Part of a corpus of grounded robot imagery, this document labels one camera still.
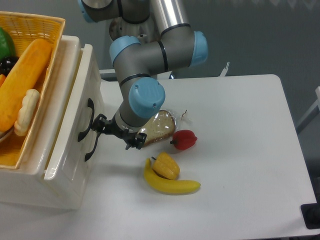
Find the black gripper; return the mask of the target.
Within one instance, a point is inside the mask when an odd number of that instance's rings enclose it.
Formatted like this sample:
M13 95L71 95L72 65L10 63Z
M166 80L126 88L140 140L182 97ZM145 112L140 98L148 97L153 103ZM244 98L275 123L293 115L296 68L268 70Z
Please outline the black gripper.
M102 113L93 120L90 129L97 133L104 132L106 135L113 135L124 140L126 143L126 150L129 148L140 150L147 139L147 134L145 133L129 133L128 130L122 130L118 126L115 116L113 116L111 120L107 120L107 117Z

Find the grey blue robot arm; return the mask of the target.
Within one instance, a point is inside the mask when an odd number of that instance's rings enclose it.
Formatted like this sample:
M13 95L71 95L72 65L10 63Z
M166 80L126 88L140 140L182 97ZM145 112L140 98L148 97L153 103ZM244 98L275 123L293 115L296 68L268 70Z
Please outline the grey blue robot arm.
M125 30L109 48L109 55L123 101L112 119L103 114L90 120L97 135L113 135L127 148L140 149L146 141L141 128L157 114L165 90L155 75L196 66L208 58L205 35L194 31L180 0L80 0L87 22L122 19L135 27L155 18L159 38L144 43Z

